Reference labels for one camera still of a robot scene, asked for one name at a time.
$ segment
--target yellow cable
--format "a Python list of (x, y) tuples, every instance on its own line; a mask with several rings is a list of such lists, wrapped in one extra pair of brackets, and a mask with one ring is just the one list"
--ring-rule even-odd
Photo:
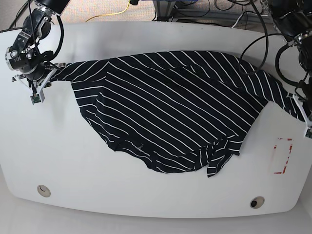
[(126, 7), (126, 9), (124, 9), (123, 11), (116, 12), (116, 13), (109, 13), (109, 14), (104, 14), (104, 15), (93, 16), (93, 17), (89, 18), (86, 22), (88, 22), (89, 20), (92, 20), (93, 18), (96, 18), (96, 17), (101, 17), (101, 16), (114, 16), (114, 15), (118, 15), (118, 14), (124, 13), (126, 10), (128, 10), (129, 5), (130, 5), (130, 0), (128, 0), (127, 7)]

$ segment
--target table surface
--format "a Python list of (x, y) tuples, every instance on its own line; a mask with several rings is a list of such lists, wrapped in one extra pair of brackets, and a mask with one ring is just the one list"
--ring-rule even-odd
[[(0, 34), (0, 54), (18, 31)], [(59, 28), (41, 42), (53, 50)], [(213, 50), (240, 55), (261, 33), (217, 26), (165, 22), (98, 22), (65, 25), (63, 48), (54, 62), (76, 62), (167, 50)], [(284, 44), (270, 38), (265, 70), (274, 72), (274, 58)], [(246, 60), (258, 65), (264, 41), (253, 46)], [(295, 48), (281, 59), (289, 78), (304, 71)], [(204, 218), (285, 212), (296, 204), (312, 165), (311, 140), (303, 138), (305, 124), (269, 103), (248, 133), (241, 155), (207, 178), (206, 169), (161, 174), (126, 153), (114, 153), (80, 116), (68, 82), (45, 89), (44, 103), (32, 106), (24, 87), (12, 83), (16, 71), (0, 60), (0, 165), (11, 193), (20, 198), (66, 208), (146, 217)], [(292, 152), (284, 174), (285, 147), (278, 138), (291, 138)], [(38, 185), (51, 190), (44, 198)], [(250, 201), (265, 198), (260, 209)]]

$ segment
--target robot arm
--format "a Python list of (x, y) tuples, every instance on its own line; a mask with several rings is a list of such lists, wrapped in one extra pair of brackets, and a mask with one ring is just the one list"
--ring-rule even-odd
[[(22, 78), (27, 78), (33, 103), (44, 100), (43, 88), (55, 69), (59, 69), (50, 61), (59, 53), (62, 46), (64, 30), (60, 16), (70, 0), (35, 0), (36, 8), (26, 18), (23, 29), (14, 44), (8, 48), (5, 55), (6, 62), (11, 70), (19, 70)], [(302, 68), (312, 76), (312, 1), (310, 0), (261, 0), (262, 5), (271, 15), (275, 25), (284, 35), (288, 44), (283, 46), (276, 57), (276, 70), (279, 76), (288, 84), (301, 88), (305, 98), (294, 95), (294, 99), (303, 102), (300, 106), (312, 136), (312, 79), (308, 84), (304, 81), (295, 82), (285, 78), (279, 69), (279, 58), (290, 46), (296, 46), (300, 52), (299, 62)], [(48, 36), (51, 29), (51, 16), (57, 15), (61, 27), (61, 40), (55, 53), (47, 51), (41, 54), (38, 50), (40, 40)]]
[[(70, 0), (36, 0), (36, 7), (23, 24), (23, 29), (5, 54), (5, 60), (11, 70), (19, 70), (27, 78), (33, 104), (44, 101), (42, 89), (49, 82), (51, 70), (57, 68), (52, 61), (59, 53), (64, 36), (60, 16)], [(38, 43), (46, 38), (51, 30), (51, 16), (56, 15), (61, 28), (61, 40), (55, 53), (40, 53)]]

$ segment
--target black and white striped shirt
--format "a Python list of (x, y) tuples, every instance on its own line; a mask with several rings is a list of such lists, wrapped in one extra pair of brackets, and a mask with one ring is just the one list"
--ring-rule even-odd
[[(255, 70), (242, 63), (245, 72)], [(302, 115), (282, 85), (260, 71), (245, 77), (238, 59), (209, 51), (140, 54), (76, 62), (52, 81), (71, 81), (82, 116), (114, 151), (157, 172), (222, 169), (273, 101)]]

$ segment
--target circular hole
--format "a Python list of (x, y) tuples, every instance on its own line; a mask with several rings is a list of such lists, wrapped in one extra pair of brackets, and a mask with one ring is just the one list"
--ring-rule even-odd
[(253, 208), (253, 207), (256, 207), (257, 204), (258, 204), (258, 203), (257, 203), (256, 201), (252, 201), (251, 207), (252, 207), (252, 208)]
[(49, 196), (51, 196), (50, 190), (49, 190), (46, 186), (44, 186), (44, 185), (39, 185), (39, 186), (37, 187), (37, 191), (38, 191), (38, 193), (39, 193), (41, 196), (43, 196), (43, 197), (49, 197)]
[(263, 204), (264, 204), (264, 198), (261, 196), (258, 196), (250, 202), (250, 207), (253, 209), (259, 209)]

